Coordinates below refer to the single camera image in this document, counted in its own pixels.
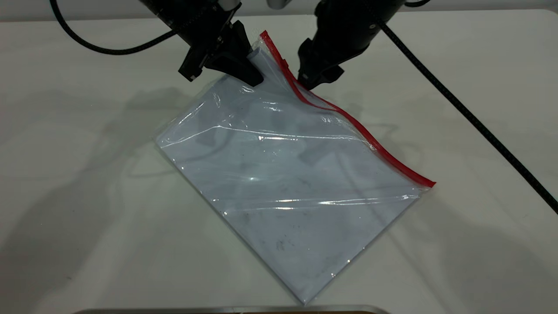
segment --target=black cable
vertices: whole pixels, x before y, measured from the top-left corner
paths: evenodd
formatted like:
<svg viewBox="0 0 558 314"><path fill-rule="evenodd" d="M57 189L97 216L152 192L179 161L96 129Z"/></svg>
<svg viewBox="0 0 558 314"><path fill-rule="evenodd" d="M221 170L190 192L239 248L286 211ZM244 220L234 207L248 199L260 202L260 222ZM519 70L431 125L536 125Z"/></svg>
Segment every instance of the black cable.
<svg viewBox="0 0 558 314"><path fill-rule="evenodd" d="M477 117L474 116L405 46L405 44L395 35L391 29L374 14L373 8L366 0L363 1L368 8L374 23L377 24L382 31L393 41L393 43L401 50L401 52L409 59L409 61L444 95L448 101L488 140L496 150L519 172L519 174L529 183L529 185L545 200L545 202L558 214L558 202L554 197L542 186L535 176L525 168L525 166L500 142L492 132L490 132Z"/></svg>
<svg viewBox="0 0 558 314"><path fill-rule="evenodd" d="M405 6L406 7L410 7L410 8L418 8L418 7L422 7L423 5L429 3L430 0L420 0L420 1L416 1L416 2L405 2Z"/></svg>
<svg viewBox="0 0 558 314"><path fill-rule="evenodd" d="M56 17L56 20L58 21L58 23L60 24L60 26L62 27L62 29L68 34L70 35L70 37L77 41L78 44L91 49L93 51L96 51L98 53L102 53L102 54L107 54L107 55L129 55L129 54L134 54L134 53L138 53L142 50L146 50L149 47L153 47L155 45L157 45L158 43L160 43L161 41L164 41L166 39L169 39L171 37L173 37L174 35L176 35L176 33L174 31L170 31L167 32L155 39L153 39L152 41L146 42L143 45L139 45L137 47L133 47L133 48L128 48L128 49L107 49L107 48L102 48L99 46L95 46L87 41L85 41L84 39L82 39L81 37L78 36L78 34L74 33L74 31L70 28L70 26L68 26L68 24L66 23L66 21L64 20L64 17L62 16L62 13L60 13L60 9L58 8L58 3L56 0L50 0L50 6L52 7L52 11L54 12L54 16Z"/></svg>

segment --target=clear plastic bag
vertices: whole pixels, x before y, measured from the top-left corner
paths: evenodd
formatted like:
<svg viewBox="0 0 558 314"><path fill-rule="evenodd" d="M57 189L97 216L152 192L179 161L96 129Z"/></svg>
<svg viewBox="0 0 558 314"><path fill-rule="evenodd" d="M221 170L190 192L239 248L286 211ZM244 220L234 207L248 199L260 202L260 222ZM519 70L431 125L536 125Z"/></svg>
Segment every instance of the clear plastic bag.
<svg viewBox="0 0 558 314"><path fill-rule="evenodd" d="M307 304L434 182L300 86L266 32L249 58L263 83L222 77L156 142Z"/></svg>

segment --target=white tabletop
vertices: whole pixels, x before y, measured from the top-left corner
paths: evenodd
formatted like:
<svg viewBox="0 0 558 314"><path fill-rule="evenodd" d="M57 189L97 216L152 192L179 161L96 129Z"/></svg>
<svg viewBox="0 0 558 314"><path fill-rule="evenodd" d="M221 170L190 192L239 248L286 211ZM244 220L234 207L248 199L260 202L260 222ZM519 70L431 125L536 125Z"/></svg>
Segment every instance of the white tabletop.
<svg viewBox="0 0 558 314"><path fill-rule="evenodd" d="M243 17L296 71L312 16ZM159 20L72 22L104 47ZM398 13L412 51L558 196L558 16ZM178 37L89 51L55 22L0 23L0 308L295 306L155 149L155 129L219 73L189 83ZM380 34L314 91L438 184L311 305L392 313L555 313L558 216Z"/></svg>

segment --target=ziplock bag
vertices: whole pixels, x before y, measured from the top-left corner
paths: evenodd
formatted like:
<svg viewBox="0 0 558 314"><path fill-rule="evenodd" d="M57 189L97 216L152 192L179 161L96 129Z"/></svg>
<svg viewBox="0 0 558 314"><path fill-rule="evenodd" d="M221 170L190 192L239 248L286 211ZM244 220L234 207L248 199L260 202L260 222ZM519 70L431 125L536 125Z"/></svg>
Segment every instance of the ziplock bag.
<svg viewBox="0 0 558 314"><path fill-rule="evenodd" d="M256 87L225 75L157 145L304 304L434 182L298 84L267 32Z"/></svg>

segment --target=robotic arm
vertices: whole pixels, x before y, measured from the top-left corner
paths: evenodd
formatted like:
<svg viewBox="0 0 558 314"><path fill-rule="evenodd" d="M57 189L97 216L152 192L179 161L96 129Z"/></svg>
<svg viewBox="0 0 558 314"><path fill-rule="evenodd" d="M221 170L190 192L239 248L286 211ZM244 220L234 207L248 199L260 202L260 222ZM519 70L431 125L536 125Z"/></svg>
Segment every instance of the robotic arm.
<svg viewBox="0 0 558 314"><path fill-rule="evenodd" d="M190 45L179 69L189 81L202 68L232 75L251 86L263 81L246 56L252 52L244 25L231 23L241 6L240 0L140 0ZM290 0L267 0L280 9ZM336 81L343 69L339 64L366 50L379 31L365 5L372 5L376 16L387 22L405 0L322 0L314 15L318 30L299 48L299 82L307 89Z"/></svg>

